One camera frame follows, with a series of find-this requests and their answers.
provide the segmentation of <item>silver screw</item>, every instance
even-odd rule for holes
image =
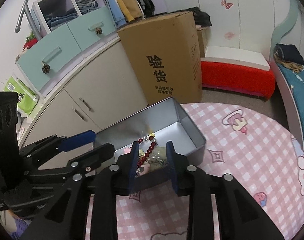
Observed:
[[[71,163],[71,166],[72,166],[72,167],[77,167],[78,165],[79,165],[78,162],[73,162],[73,163]]]
[[[73,180],[74,181],[80,181],[82,179],[82,175],[81,174],[74,174],[73,175]]]
[[[187,166],[187,170],[193,172],[193,171],[196,171],[196,167],[194,165],[189,165],[189,166]]]
[[[233,176],[231,174],[224,174],[223,178],[227,181],[233,180]]]
[[[113,164],[110,166],[110,171],[118,171],[119,170],[119,165]]]

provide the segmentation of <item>green plastic bag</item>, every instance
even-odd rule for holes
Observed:
[[[21,117],[28,117],[37,104],[37,94],[28,88],[17,77],[11,76],[6,83],[4,91],[17,92],[17,111]]]

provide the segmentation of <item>brown cardboard box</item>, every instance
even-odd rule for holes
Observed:
[[[200,56],[205,57],[205,48],[208,43],[206,39],[206,28],[196,31],[199,40]]]
[[[200,51],[191,12],[141,20],[118,34],[149,104],[170,96],[179,103],[201,100]]]

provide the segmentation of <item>gray carpet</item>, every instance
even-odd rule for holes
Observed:
[[[256,96],[249,96],[219,89],[214,90],[203,88],[201,102],[244,106],[261,114],[265,114],[279,122],[286,129],[289,129],[284,104],[278,87],[276,87],[272,97],[268,101]]]

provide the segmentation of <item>round table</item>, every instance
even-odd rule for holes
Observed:
[[[215,176],[232,174],[284,238],[292,239],[304,223],[304,152],[297,140],[273,119],[242,106],[182,106],[207,139],[199,167]],[[212,197],[215,240],[219,240]],[[117,196],[116,203],[119,240],[186,239],[189,197],[177,197],[170,182],[129,197]]]

